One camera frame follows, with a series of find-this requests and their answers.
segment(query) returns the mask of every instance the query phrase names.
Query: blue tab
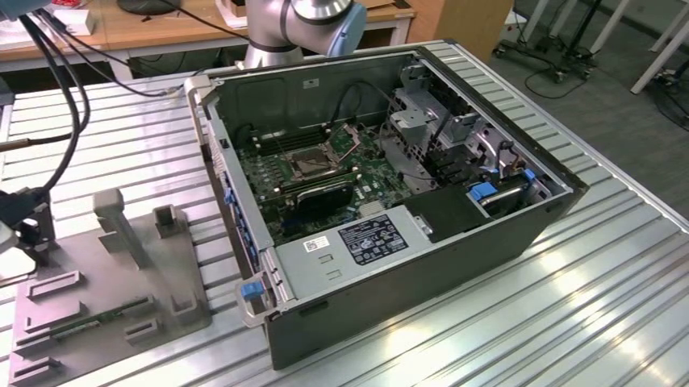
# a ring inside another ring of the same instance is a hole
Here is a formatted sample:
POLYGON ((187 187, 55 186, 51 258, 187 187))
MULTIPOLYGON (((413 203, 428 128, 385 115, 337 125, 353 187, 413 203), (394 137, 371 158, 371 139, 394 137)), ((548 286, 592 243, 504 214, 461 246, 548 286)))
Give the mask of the blue tab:
POLYGON ((226 204, 230 205, 235 202, 235 194, 233 193, 233 189, 226 189, 226 204))
POLYGON ((477 201, 492 196, 493 194, 497 194, 497 189, 492 183, 481 183, 472 187, 470 195, 477 201))
POLYGON ((537 174, 530 169, 525 169, 525 176, 529 181, 534 181, 537 179, 537 174))
POLYGON ((245 300, 251 301, 253 299, 263 296, 263 293, 265 289, 261 281, 242 285, 242 297, 245 298, 245 300))

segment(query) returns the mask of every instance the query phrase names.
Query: wooden desk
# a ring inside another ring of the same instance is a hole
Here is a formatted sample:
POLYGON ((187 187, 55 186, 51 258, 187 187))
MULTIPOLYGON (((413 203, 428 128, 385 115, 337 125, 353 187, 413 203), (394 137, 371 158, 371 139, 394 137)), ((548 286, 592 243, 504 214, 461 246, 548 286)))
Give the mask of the wooden desk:
MULTIPOLYGON (((92 12, 96 26, 94 28, 94 34, 91 36, 80 36, 80 39, 95 48, 108 50, 108 38, 106 36, 103 13, 99 2, 100 0, 92 0, 92 2, 86 6, 86 8, 92 12)), ((71 52, 70 48, 67 48, 59 40, 55 41, 63 53, 67 54, 66 56, 70 63, 83 63, 83 59, 71 52)), ((90 53, 87 57, 90 60, 103 60, 98 54, 90 53)), ((47 62, 36 47, 23 47, 14 50, 0 51, 0 73, 44 67, 47 67, 47 62)))
MULTIPOLYGON (((210 23, 230 29, 219 14, 215 0, 185 0, 183 6, 210 23)), ((247 43, 177 12, 154 16, 143 22, 144 17, 124 12, 115 0, 92 0, 88 9, 95 12, 98 25, 94 36, 84 37, 84 41, 100 46, 110 55, 124 61, 139 56, 223 48, 247 43)), ((414 16, 413 9, 401 10, 396 6, 374 8, 369 10, 366 30, 393 29, 390 45, 404 44, 414 16)), ((247 29, 237 30, 237 33, 246 35, 247 29)), ((80 62, 78 59, 79 57, 70 56, 74 63, 80 62)), ((90 54, 91 59, 103 60, 90 54)), ((116 62, 111 62, 110 65, 120 81, 134 79, 130 68, 116 62)), ((0 52, 0 72, 39 67, 47 67, 47 64, 36 48, 0 52)))

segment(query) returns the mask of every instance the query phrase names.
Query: aluminum table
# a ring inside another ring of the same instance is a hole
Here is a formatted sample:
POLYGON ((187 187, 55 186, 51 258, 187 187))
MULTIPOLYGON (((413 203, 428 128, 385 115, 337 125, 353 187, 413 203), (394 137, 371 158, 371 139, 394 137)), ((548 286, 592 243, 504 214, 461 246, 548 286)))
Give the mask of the aluminum table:
MULTIPOLYGON (((524 255, 281 371, 265 333, 242 324, 237 262, 190 110, 90 88, 94 124, 54 191, 59 235, 98 226, 90 194, 122 187, 130 216, 182 206, 193 221, 214 323, 67 383, 203 386, 685 385, 689 383, 688 222, 457 45, 426 47, 592 186, 524 255)), ((163 89, 181 75, 135 81, 163 89)), ((58 91, 20 95, 0 135, 67 131, 58 91)), ((4 154, 3 188, 39 185, 64 146, 4 154)), ((0 290, 0 376, 8 370, 12 289, 0 290)))

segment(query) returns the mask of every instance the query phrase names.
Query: black cable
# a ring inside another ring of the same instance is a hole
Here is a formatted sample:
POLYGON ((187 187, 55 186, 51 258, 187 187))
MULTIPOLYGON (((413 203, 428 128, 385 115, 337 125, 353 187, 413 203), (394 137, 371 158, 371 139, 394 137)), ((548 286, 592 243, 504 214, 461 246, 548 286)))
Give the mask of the black cable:
MULTIPOLYGON (((79 143, 82 122, 80 122, 80 118, 79 118, 79 108, 76 107, 75 97, 72 96, 72 93, 70 92, 70 87, 67 85, 64 75, 59 71, 59 67, 58 67, 58 64, 55 63, 54 56, 51 55, 51 52, 47 49, 46 42, 42 38, 40 28, 35 25, 34 21, 26 15, 20 16, 20 22, 24 25, 24 28, 30 34, 30 37, 34 40, 34 43, 38 46, 39 50, 42 51, 42 54, 46 56, 46 60, 48 62, 48 68, 51 69, 51 72, 54 73, 54 76, 55 76, 55 80, 59 83, 60 89, 63 90, 63 95, 64 95, 64 99, 67 100, 67 106, 70 108, 70 113, 72 114, 72 134, 70 137, 70 145, 67 147, 67 150, 64 151, 64 157, 63 157, 63 160, 60 161, 58 168, 55 169, 54 175, 48 179, 46 185, 42 187, 42 194, 44 195, 50 192, 50 190, 58 184, 59 179, 64 175, 64 171, 67 170, 70 162, 72 161, 72 157, 75 155, 75 150, 76 150, 76 145, 79 143)), ((71 67, 70 62, 67 60, 64 60, 64 67, 67 69, 70 69, 70 67, 71 67)), ((79 78, 75 79, 75 82, 78 83, 76 86, 80 89, 83 89, 83 85, 79 82, 79 78)))
POLYGON ((681 104, 675 100, 673 97, 671 97, 671 94, 664 88, 664 85, 660 85, 659 83, 652 83, 648 86, 648 93, 651 94, 651 98, 653 100, 653 104, 656 105, 656 109, 659 110, 659 113, 683 130, 689 132, 689 127, 687 126, 687 122, 683 122, 683 118, 687 121, 687 109, 681 106, 681 104), (680 107, 683 110, 684 117, 673 117, 669 112, 665 111, 665 106, 661 106, 660 97, 665 96, 671 100, 675 100, 673 103, 680 107))
POLYGON ((139 58, 139 60, 143 60, 144 62, 149 62, 149 63, 155 63, 158 62, 161 59, 163 59, 163 54, 159 55, 158 58, 155 59, 144 59, 144 58, 139 58))
POLYGON ((173 71, 170 72, 170 75, 173 75, 173 74, 175 74, 178 71, 181 71, 181 69, 182 69, 182 65, 185 64, 185 59, 186 59, 186 54, 187 54, 187 53, 189 53, 189 52, 185 52, 185 53, 182 54, 181 63, 177 65, 175 70, 173 70, 173 71))
POLYGON ((238 34, 237 32, 234 31, 230 31, 229 29, 221 27, 221 26, 217 26, 215 24, 207 22, 206 20, 203 20, 202 18, 199 18, 194 13, 191 13, 189 10, 183 9, 181 6, 178 6, 177 4, 169 2, 167 0, 159 0, 159 2, 167 4, 169 6, 171 6, 173 8, 175 8, 179 12, 182 12, 185 15, 187 15, 190 18, 193 18, 194 20, 197 20, 199 23, 202 24, 206 24, 209 27, 211 28, 215 28, 218 31, 222 31, 225 32, 226 34, 230 34, 233 36, 235 36, 237 38, 239 39, 245 39, 246 41, 249 41, 249 38, 242 35, 242 34, 238 34))
POLYGON ((445 114, 445 117, 442 118, 442 121, 441 121, 441 126, 438 127, 438 129, 436 130, 436 133, 433 134, 433 136, 430 137, 430 141, 429 141, 429 147, 432 146, 432 144, 436 142, 436 140, 438 139, 438 137, 441 137, 441 133, 442 131, 445 130, 445 126, 448 125, 448 123, 450 122, 450 118, 453 117, 453 111, 450 110, 450 108, 448 108, 448 113, 445 114))
POLYGON ((544 69, 544 70, 538 70, 536 71, 529 77, 526 77, 525 79, 525 87, 526 89, 529 89, 529 91, 536 94, 538 97, 542 97, 542 98, 546 98, 546 99, 561 99, 561 98, 565 98, 568 95, 570 95, 574 90, 580 89, 585 84, 586 82, 589 81, 588 79, 585 79, 577 86, 574 86, 572 89, 569 89, 565 93, 560 94, 560 95, 545 95, 545 94, 541 94, 538 93, 529 85, 529 81, 530 79, 540 75, 540 74, 544 74, 546 71, 549 71, 552 68, 548 68, 548 69, 544 69))
POLYGON ((553 18, 550 19, 550 23, 548 23, 548 27, 546 27, 546 31, 548 33, 550 33, 550 28, 553 27, 554 23, 556 23, 556 20, 560 16, 560 12, 562 11, 562 7, 565 5, 565 3, 568 2, 569 0, 562 0, 562 2, 560 3, 558 5, 558 8, 556 9, 556 13, 553 14, 553 18))
POLYGON ((358 102, 357 102, 357 106, 353 109, 354 115, 357 115, 357 111, 362 105, 362 89, 358 87, 357 83, 350 83, 347 85, 347 87, 345 88, 345 90, 342 91, 341 97, 337 99, 335 111, 333 112, 331 121, 329 122, 330 127, 335 126, 335 121, 341 117, 341 110, 342 110, 342 105, 345 103, 345 98, 347 97, 347 94, 353 88, 357 88, 357 92, 358 92, 358 102))
POLYGON ((525 32, 521 28, 520 14, 517 13, 517 0, 514 0, 513 12, 514 12, 514 21, 517 22, 517 29, 520 30, 520 36, 517 37, 517 44, 521 44, 522 46, 526 47, 529 45, 529 42, 525 40, 525 32))
MULTIPOLYGON (((64 42, 67 43, 67 45, 70 46, 71 50, 75 52, 75 54, 84 60, 86 64, 88 65, 88 67, 91 67, 91 69, 108 81, 114 82, 119 87, 122 87, 123 89, 131 91, 134 94, 138 94, 138 95, 142 95, 143 97, 149 97, 149 98, 161 98, 161 97, 165 97, 167 95, 171 95, 174 93, 177 93, 183 87, 185 87, 185 84, 181 84, 179 86, 174 87, 174 88, 170 88, 170 89, 166 89, 163 91, 161 91, 159 93, 146 93, 146 92, 142 92, 134 88, 131 88, 127 84, 124 84, 123 82, 120 82, 118 79, 112 78, 107 73, 104 73, 99 68, 98 66, 90 61, 88 57, 82 53, 82 51, 75 47, 75 45, 70 42, 70 39, 68 38, 75 38, 72 36, 72 34, 67 31, 67 28, 64 27, 64 25, 62 23, 56 23, 56 19, 52 18, 52 17, 48 17, 50 14, 47 14, 46 11, 40 12, 38 11, 36 12, 36 15, 39 16, 39 18, 42 19, 42 21, 52 28, 54 32, 56 33, 56 35, 59 35, 64 42)), ((182 61, 181 61, 181 65, 178 66, 178 70, 179 68, 182 67, 182 64, 185 62, 185 58, 186 58, 186 52, 185 52, 185 55, 182 56, 182 61)), ((120 63, 123 63, 127 67, 130 67, 130 65, 123 62, 122 60, 119 60, 120 63)), ((203 71, 206 71, 206 69, 201 69, 198 70, 193 76, 195 77, 198 74, 201 74, 203 71)))
MULTIPOLYGON (((67 29, 67 26, 64 25, 64 23, 55 17, 51 15, 51 13, 43 9, 38 10, 35 12, 36 16, 42 16, 43 19, 47 19, 51 21, 51 25, 58 28, 58 30, 60 31, 60 33, 67 36, 70 39, 72 39, 82 47, 87 48, 88 50, 94 51, 95 53, 103 55, 104 57, 107 57, 111 61, 119 63, 120 65, 123 66, 127 66, 130 68, 131 71, 142 74, 144 77, 149 76, 149 74, 143 73, 140 70, 138 70, 136 68, 131 67, 130 64, 127 62, 124 62, 120 58, 116 58, 114 57, 112 55, 110 55, 107 52, 99 50, 98 48, 95 48, 94 46, 91 46, 90 44, 87 44, 82 39, 79 39, 71 32, 70 30, 67 29)), ((155 67, 153 67, 150 64, 147 64, 146 62, 142 62, 142 65, 144 65, 146 67, 149 67, 151 70, 159 72, 159 73, 163 73, 163 71, 161 71, 161 69, 157 69, 155 67)))
POLYGON ((143 97, 150 97, 150 98, 161 98, 161 97, 165 97, 170 94, 173 94, 171 91, 169 90, 165 90, 159 93, 144 93, 134 88, 131 88, 128 85, 126 85, 124 83, 122 83, 120 81, 118 81, 115 78, 112 78, 107 73, 104 73, 99 68, 98 66, 91 62, 91 60, 88 59, 88 57, 82 53, 82 51, 75 47, 75 45, 70 42, 68 39, 66 39, 64 37, 64 33, 59 30, 59 26, 55 25, 54 21, 48 18, 43 18, 40 17, 40 19, 43 20, 43 22, 54 29, 54 32, 62 36, 64 38, 64 42, 67 43, 67 45, 70 46, 71 50, 75 52, 75 54, 84 60, 84 63, 88 65, 88 67, 91 67, 91 69, 103 77, 106 78, 108 81, 114 82, 119 87, 122 87, 123 89, 131 91, 134 94, 138 94, 138 95, 142 95, 143 97))
MULTIPOLYGON (((79 94, 82 96, 82 103, 84 104, 84 116, 80 119, 80 129, 79 129, 79 134, 80 134, 84 131, 84 129, 87 129, 87 125, 91 121, 91 102, 88 100, 88 95, 84 90, 84 86, 80 82, 80 78, 79 78, 79 75, 76 74, 76 71, 72 69, 70 62, 67 61, 67 58, 64 57, 63 53, 60 52, 54 41, 47 37, 46 33, 43 32, 43 30, 40 28, 36 27, 35 33, 40 37, 44 44, 47 44, 47 48, 50 48, 55 52, 55 55, 60 59, 60 62, 63 62, 63 66, 67 69, 67 73, 70 74, 70 77, 72 78, 72 82, 75 83, 75 86, 79 90, 79 94)), ((43 144, 58 143, 60 141, 66 141, 67 139, 71 139, 71 137, 72 137, 72 134, 66 133, 63 135, 56 135, 54 137, 47 137, 43 139, 30 139, 30 145, 43 145, 43 144)))
POLYGON ((254 130, 254 124, 253 123, 243 123, 242 125, 239 125, 237 127, 237 129, 234 131, 235 135, 233 136, 234 137, 233 143, 235 143, 235 145, 239 144, 239 140, 241 140, 239 136, 241 136, 241 134, 243 132, 242 129, 245 129, 245 128, 247 128, 250 131, 253 131, 254 130))
POLYGON ((680 108, 681 112, 689 116, 689 110, 687 110, 687 108, 680 104, 680 101, 677 101, 677 99, 673 97, 673 95, 671 93, 668 93, 668 90, 665 88, 661 89, 665 96, 669 98, 669 100, 676 104, 676 106, 680 108))
MULTIPOLYGON (((374 85, 373 83, 370 83, 369 81, 365 81, 365 80, 357 80, 354 81, 353 83, 350 83, 347 85, 347 87, 345 88, 345 90, 342 91, 341 93, 341 96, 337 100, 337 105, 335 105, 335 111, 333 112, 333 116, 331 116, 331 121, 329 122, 330 124, 330 127, 334 127, 335 126, 335 121, 339 119, 341 117, 341 110, 342 110, 342 104, 345 103, 345 98, 347 97, 347 94, 349 94, 349 91, 354 88, 354 87, 358 87, 359 85, 366 85, 369 86, 373 90, 376 90, 376 92, 401 110, 402 107, 400 106, 400 104, 393 100, 393 98, 388 95, 388 93, 381 89, 381 87, 378 87, 377 85, 374 85)), ((362 105, 362 90, 358 89, 358 103, 357 103, 357 107, 354 108, 354 114, 357 114, 357 110, 359 109, 361 105, 362 105)))

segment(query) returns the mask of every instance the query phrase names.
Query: table leg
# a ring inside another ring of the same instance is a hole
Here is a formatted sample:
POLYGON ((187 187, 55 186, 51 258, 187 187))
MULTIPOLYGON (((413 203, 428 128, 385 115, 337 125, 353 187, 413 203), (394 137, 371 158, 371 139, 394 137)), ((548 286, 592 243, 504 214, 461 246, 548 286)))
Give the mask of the table leg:
POLYGON ((680 47, 680 44, 685 41, 687 37, 689 36, 689 21, 685 23, 685 26, 680 29, 680 32, 677 32, 676 37, 669 42, 668 47, 665 50, 660 53, 659 57, 653 61, 653 64, 648 68, 647 72, 644 73, 643 77, 639 78, 639 82, 635 84, 635 87, 632 87, 632 93, 640 94, 644 90, 644 87, 647 87, 648 83, 656 77, 656 74, 659 73, 660 69, 664 67, 665 62, 672 57, 672 54, 676 53, 677 48, 680 47))
POLYGON ((400 19, 396 23, 396 28, 392 30, 390 45, 398 46, 400 44, 408 43, 409 26, 412 25, 412 19, 400 19))
POLYGON ((556 24, 553 25, 553 30, 550 30, 549 35, 550 36, 558 36, 560 31, 562 30, 564 24, 570 18, 572 11, 574 10, 574 6, 580 0, 569 0, 568 3, 564 6, 562 12, 560 12, 558 20, 556 21, 556 24))
MULTIPOLYGON (((130 59, 130 54, 126 51, 112 51, 108 52, 119 60, 127 62, 130 59)), ((110 68, 112 69, 112 73, 115 74, 115 78, 118 81, 131 81, 134 80, 134 74, 131 73, 130 67, 124 66, 122 63, 110 60, 110 68)))
POLYGON ((625 14, 627 7, 629 6, 631 0, 623 0, 617 6, 617 9, 615 10, 613 16, 611 16, 611 20, 608 21, 608 24, 605 24, 605 28, 601 31, 601 35, 598 35, 598 38, 596 39, 596 42, 593 42, 592 46, 592 54, 598 54, 601 51, 601 48, 605 45, 605 42, 608 41, 608 38, 611 37, 611 34, 613 33, 613 29, 617 27, 617 24, 620 23, 620 19, 623 19, 623 15, 625 14))
POLYGON ((550 2, 550 0, 540 0, 540 2, 537 4, 537 8, 534 9, 534 13, 530 16, 529 23, 526 24, 526 28, 525 28, 525 34, 524 34, 525 41, 529 41, 530 34, 533 34, 534 30, 537 29, 538 20, 541 20, 542 12, 546 10, 546 6, 548 6, 549 2, 550 2))
POLYGON ((672 24, 669 25, 664 34, 660 36, 659 40, 656 40, 656 44, 653 45, 653 47, 651 47, 651 51, 659 52, 660 48, 668 42, 669 36, 677 35, 677 30, 681 27, 681 23, 684 22, 684 20, 687 18, 688 13, 689 13, 689 2, 687 3, 685 7, 681 9, 680 14, 677 14, 676 18, 673 19, 672 24))

